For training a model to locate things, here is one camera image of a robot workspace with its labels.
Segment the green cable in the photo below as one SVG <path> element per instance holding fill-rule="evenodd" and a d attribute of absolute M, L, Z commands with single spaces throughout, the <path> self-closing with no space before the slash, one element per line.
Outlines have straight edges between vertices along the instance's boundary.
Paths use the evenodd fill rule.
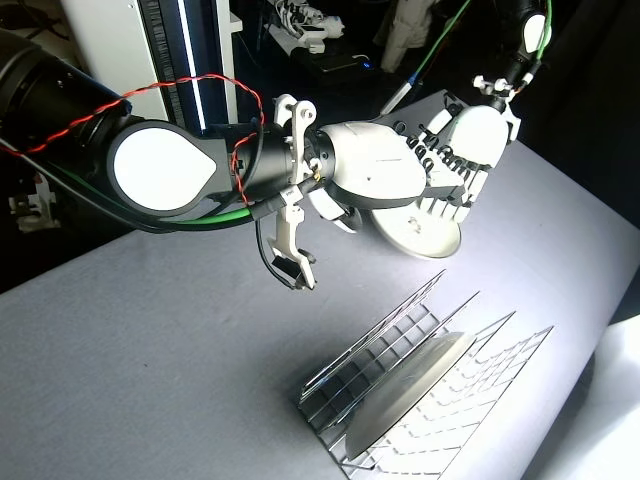
<path fill-rule="evenodd" d="M 86 182 L 82 177 L 80 177 L 79 175 L 76 175 L 73 172 L 70 172 L 69 170 L 66 170 L 65 168 L 62 168 L 56 164 L 52 165 L 54 167 L 56 167 L 58 170 L 60 170 L 61 172 L 65 173 L 67 176 L 71 177 L 73 180 L 75 180 L 76 182 L 78 182 L 80 185 L 84 186 L 85 188 L 88 188 L 89 190 L 91 190 L 93 193 L 95 193 L 96 195 L 100 195 L 102 198 L 104 198 L 105 200 L 108 200 L 109 202 L 111 202 L 112 204 L 124 209 L 124 210 L 128 210 L 131 213 L 135 213 L 132 212 L 131 210 L 129 210 L 126 206 L 116 202 L 115 200 L 113 200 L 111 197 L 105 195 L 104 193 L 102 193 L 100 190 L 98 190 L 97 188 L 95 188 L 93 185 L 91 185 L 90 183 Z M 203 218 L 196 218 L 193 220 L 173 220 L 173 221 L 166 221 L 164 223 L 167 224 L 167 226 L 171 226 L 172 223 L 177 223 L 180 225 L 212 225 L 215 223 L 224 223 L 224 222 L 228 222 L 231 220 L 237 220 L 239 218 L 245 218 L 247 216 L 251 215 L 251 212 L 249 211 L 248 208 L 241 208 L 238 210 L 233 210 L 231 212 L 227 212 L 227 213 L 222 213 L 219 215 L 214 215 L 212 217 L 203 217 Z"/>
<path fill-rule="evenodd" d="M 547 0 L 547 15 L 544 19 L 544 33 L 540 38 L 540 43 L 538 43 L 538 51 L 536 53 L 536 60 L 540 61 L 542 58 L 542 54 L 544 53 L 544 49 L 547 48 L 547 44 L 549 43 L 549 37 L 551 36 L 551 16 L 553 15 L 553 7 L 551 5 L 551 0 Z"/>
<path fill-rule="evenodd" d="M 451 30 L 453 28 L 453 26 L 456 24 L 456 22 L 458 21 L 458 19 L 460 18 L 460 16 L 464 13 L 464 11 L 466 10 L 466 8 L 469 6 L 469 4 L 471 3 L 471 0 L 466 0 L 462 6 L 460 7 L 460 10 L 458 10 L 458 13 L 455 14 L 455 16 L 451 19 L 451 21 L 449 22 L 449 24 L 444 28 L 444 30 L 442 31 L 442 33 L 440 34 L 440 36 L 438 37 L 438 39 L 435 41 L 435 43 L 431 46 L 431 49 L 429 50 L 429 52 L 427 53 L 427 56 L 424 57 L 424 60 L 422 60 L 422 63 L 418 66 L 418 69 L 415 71 L 415 73 L 411 76 L 411 79 L 409 81 L 409 83 L 413 84 L 413 82 L 411 80 L 414 80 L 418 77 L 418 75 L 420 74 L 420 71 L 425 67 L 425 65 L 427 64 L 427 62 L 429 61 L 429 59 L 433 56 L 433 54 L 435 53 L 435 51 L 437 50 L 438 46 L 440 45 L 440 43 L 442 42 L 442 40 L 444 40 L 444 37 L 447 36 L 447 34 L 449 33 L 449 30 Z"/>

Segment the led light strip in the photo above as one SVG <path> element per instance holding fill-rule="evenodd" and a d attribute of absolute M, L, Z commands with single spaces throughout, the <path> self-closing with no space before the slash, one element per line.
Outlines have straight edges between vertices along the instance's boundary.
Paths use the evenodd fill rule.
<path fill-rule="evenodd" d="M 187 22 L 187 11 L 184 7 L 184 0 L 178 0 L 178 10 L 180 11 L 180 23 L 182 24 L 182 36 L 184 37 L 184 46 L 187 51 L 187 61 L 189 62 L 189 74 L 192 77 L 197 75 L 196 63 L 193 60 L 193 49 L 191 47 L 191 34 L 189 33 L 189 24 Z M 200 121 L 200 129 L 205 130 L 204 112 L 202 110 L 202 98 L 200 97 L 200 87 L 195 80 L 191 82 L 193 86 L 193 95 L 196 99 L 196 109 L 198 110 L 198 120 Z"/>

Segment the wire rack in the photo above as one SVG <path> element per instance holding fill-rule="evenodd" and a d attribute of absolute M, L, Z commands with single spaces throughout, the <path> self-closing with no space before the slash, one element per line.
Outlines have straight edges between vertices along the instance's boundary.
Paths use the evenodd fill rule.
<path fill-rule="evenodd" d="M 400 422 L 358 458 L 349 460 L 345 433 L 354 409 L 391 371 L 476 297 L 443 320 L 426 306 L 440 272 L 323 368 L 302 388 L 298 408 L 347 478 L 442 476 L 482 421 L 547 338 L 548 327 L 491 352 L 491 340 L 512 312 L 476 333 L 469 352 Z"/>

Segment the plate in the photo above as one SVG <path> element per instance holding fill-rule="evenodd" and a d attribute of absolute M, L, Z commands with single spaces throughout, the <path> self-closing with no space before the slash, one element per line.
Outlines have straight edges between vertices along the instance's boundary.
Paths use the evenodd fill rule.
<path fill-rule="evenodd" d="M 378 230 L 395 247 L 421 258 L 444 258 L 460 246 L 460 226 L 420 209 L 417 203 L 406 207 L 372 210 Z"/>
<path fill-rule="evenodd" d="M 460 332 L 427 340 L 372 389 L 347 428 L 349 460 L 360 456 L 401 420 L 475 340 L 474 335 Z"/>

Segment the gray table surface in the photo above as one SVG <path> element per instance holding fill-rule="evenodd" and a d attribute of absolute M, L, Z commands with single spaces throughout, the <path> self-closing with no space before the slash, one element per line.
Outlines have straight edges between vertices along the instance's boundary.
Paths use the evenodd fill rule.
<path fill-rule="evenodd" d="M 318 258 L 314 292 L 273 281 L 243 226 L 132 233 L 0 296 L 0 478 L 343 478 L 298 388 L 443 268 L 436 313 L 482 291 L 452 327 L 517 310 L 508 342 L 556 325 L 446 472 L 519 478 L 640 263 L 640 232 L 520 143 L 449 259 L 310 209 L 299 244 Z"/>

